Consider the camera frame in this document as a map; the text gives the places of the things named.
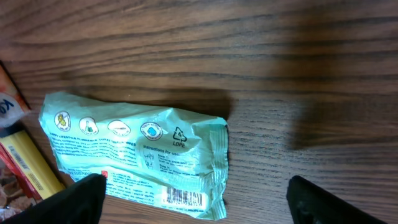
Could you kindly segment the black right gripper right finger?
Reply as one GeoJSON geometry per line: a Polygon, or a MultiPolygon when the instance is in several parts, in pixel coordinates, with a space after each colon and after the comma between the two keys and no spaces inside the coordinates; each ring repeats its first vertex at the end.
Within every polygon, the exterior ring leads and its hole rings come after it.
{"type": "Polygon", "coordinates": [[[299,175],[289,180],[287,201],[294,224],[386,224],[299,175]]]}

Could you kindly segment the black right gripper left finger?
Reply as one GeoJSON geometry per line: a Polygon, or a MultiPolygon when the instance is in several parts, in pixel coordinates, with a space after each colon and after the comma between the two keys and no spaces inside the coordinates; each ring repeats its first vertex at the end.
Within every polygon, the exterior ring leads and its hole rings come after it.
{"type": "Polygon", "coordinates": [[[98,224],[106,194],[106,177],[90,174],[3,224],[98,224]]]}

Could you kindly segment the yellow highlighter pen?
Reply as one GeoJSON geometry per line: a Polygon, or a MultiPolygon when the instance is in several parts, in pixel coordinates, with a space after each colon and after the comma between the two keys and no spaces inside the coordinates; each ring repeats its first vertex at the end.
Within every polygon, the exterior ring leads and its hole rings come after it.
{"type": "Polygon", "coordinates": [[[29,198],[43,200],[65,189],[23,129],[1,129],[1,162],[29,198]]]}

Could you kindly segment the teal wet wipes packet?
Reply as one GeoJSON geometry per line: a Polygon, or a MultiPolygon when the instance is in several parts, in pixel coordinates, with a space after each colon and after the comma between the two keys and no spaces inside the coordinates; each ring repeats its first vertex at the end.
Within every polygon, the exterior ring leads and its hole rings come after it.
{"type": "Polygon", "coordinates": [[[194,218],[227,216],[228,125],[177,108],[46,95],[39,122],[58,169],[106,177],[106,193],[194,218]]]}

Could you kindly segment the red snack stick packet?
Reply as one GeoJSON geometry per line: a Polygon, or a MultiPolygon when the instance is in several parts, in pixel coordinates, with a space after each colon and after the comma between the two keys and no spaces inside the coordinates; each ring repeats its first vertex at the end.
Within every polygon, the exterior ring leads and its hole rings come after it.
{"type": "Polygon", "coordinates": [[[1,67],[1,162],[16,177],[17,185],[10,188],[2,188],[8,197],[16,197],[19,192],[28,198],[38,201],[42,197],[37,189],[26,177],[29,166],[21,157],[23,149],[30,149],[32,141],[25,132],[20,119],[30,111],[24,99],[10,76],[1,67]]]}

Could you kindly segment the brown cookie snack bag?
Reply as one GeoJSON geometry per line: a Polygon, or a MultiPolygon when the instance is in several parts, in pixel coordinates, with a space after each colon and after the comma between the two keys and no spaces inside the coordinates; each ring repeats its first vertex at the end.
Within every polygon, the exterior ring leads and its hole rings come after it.
{"type": "Polygon", "coordinates": [[[1,222],[35,204],[35,199],[25,194],[17,177],[1,161],[1,222]]]}

